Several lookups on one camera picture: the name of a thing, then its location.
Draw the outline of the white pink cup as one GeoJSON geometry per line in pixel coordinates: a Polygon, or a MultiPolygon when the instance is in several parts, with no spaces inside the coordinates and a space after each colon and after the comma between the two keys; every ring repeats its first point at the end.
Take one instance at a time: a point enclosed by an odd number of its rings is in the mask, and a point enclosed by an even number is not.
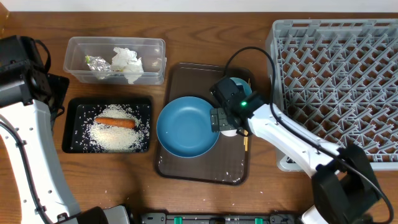
{"type": "Polygon", "coordinates": [[[236,129],[234,129],[234,130],[227,130],[227,131],[222,131],[221,134],[223,134],[224,136],[227,136],[227,137],[233,137],[233,136],[236,136],[236,135],[237,135],[237,132],[236,132],[236,131],[237,131],[236,129]]]}

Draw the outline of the light blue bowl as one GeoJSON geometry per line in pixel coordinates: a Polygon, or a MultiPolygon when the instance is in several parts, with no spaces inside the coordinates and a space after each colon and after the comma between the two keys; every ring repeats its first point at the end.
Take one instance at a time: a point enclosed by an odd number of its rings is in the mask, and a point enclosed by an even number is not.
{"type": "Polygon", "coordinates": [[[244,91],[246,96],[249,96],[252,93],[251,87],[243,79],[237,78],[237,77],[231,77],[230,79],[235,82],[235,84],[236,84],[236,86],[238,88],[242,88],[243,89],[243,91],[244,91]]]}

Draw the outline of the wooden chopstick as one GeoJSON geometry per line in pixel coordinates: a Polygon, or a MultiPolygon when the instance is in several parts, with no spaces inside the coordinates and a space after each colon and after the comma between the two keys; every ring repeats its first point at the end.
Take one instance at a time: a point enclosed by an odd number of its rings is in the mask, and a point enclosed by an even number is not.
{"type": "MultiPolygon", "coordinates": [[[[251,90],[251,79],[250,78],[248,78],[248,85],[249,85],[249,89],[251,90]]],[[[245,137],[244,137],[244,149],[245,149],[245,152],[248,152],[248,141],[249,141],[249,138],[248,138],[248,132],[246,131],[246,130],[244,130],[244,134],[245,134],[245,137]]]]}

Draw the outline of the dark blue plate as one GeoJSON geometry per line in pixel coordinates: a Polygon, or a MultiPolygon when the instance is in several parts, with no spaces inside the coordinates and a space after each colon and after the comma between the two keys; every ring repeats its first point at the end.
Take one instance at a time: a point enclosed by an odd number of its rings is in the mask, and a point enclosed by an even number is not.
{"type": "Polygon", "coordinates": [[[182,158],[207,153],[217,142],[219,133],[211,130],[210,110],[206,100],[184,96],[168,103],[157,120],[157,137],[163,148],[182,158]]]}

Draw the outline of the yellow foil snack wrapper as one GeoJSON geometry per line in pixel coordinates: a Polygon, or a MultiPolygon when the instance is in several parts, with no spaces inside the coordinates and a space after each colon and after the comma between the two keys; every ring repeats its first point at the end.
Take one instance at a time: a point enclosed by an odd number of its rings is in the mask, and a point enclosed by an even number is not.
{"type": "Polygon", "coordinates": [[[85,62],[93,72],[93,76],[99,80],[106,79],[108,72],[111,71],[111,65],[102,57],[86,55],[85,62]]]}

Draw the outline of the orange carrot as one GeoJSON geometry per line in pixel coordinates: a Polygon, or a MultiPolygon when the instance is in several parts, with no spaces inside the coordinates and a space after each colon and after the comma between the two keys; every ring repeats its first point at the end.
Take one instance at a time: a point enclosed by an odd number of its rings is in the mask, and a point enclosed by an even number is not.
{"type": "Polygon", "coordinates": [[[133,119],[99,117],[95,118],[95,121],[100,124],[115,126],[119,128],[132,129],[136,126],[136,123],[133,119]]]}

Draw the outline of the pile of white rice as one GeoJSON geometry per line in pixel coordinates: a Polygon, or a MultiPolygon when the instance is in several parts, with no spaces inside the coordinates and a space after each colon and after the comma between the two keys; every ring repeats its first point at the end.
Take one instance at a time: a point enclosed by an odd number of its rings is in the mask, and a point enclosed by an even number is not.
{"type": "Polygon", "coordinates": [[[72,138],[65,151],[72,153],[128,153],[149,149],[151,105],[80,105],[76,109],[72,138]],[[133,128],[98,122],[98,118],[134,121],[133,128]]]}

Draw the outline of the white tissue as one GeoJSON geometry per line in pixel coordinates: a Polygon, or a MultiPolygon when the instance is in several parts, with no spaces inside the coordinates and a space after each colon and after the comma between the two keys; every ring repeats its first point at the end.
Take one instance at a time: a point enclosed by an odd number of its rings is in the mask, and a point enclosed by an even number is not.
{"type": "Polygon", "coordinates": [[[112,58],[111,70],[123,72],[128,84],[133,84],[144,73],[141,58],[127,48],[115,47],[113,51],[116,55],[112,58]]]}

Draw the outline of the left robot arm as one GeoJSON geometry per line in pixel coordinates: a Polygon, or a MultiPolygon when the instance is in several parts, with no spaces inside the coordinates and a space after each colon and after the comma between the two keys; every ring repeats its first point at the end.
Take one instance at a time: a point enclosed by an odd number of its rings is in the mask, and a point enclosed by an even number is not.
{"type": "Polygon", "coordinates": [[[123,205],[81,211],[65,180],[53,141],[55,119],[64,113],[69,79],[49,72],[40,40],[1,39],[1,137],[21,201],[23,223],[128,224],[123,205]]]}

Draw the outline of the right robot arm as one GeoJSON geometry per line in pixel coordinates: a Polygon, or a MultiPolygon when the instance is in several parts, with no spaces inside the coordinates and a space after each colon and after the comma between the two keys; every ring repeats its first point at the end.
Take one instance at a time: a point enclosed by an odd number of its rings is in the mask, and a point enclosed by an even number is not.
{"type": "Polygon", "coordinates": [[[314,205],[303,223],[354,223],[377,201],[379,184],[364,151],[322,139],[287,117],[274,104],[226,77],[210,88],[219,104],[211,110],[214,132],[247,131],[290,157],[311,178],[314,205]]]}

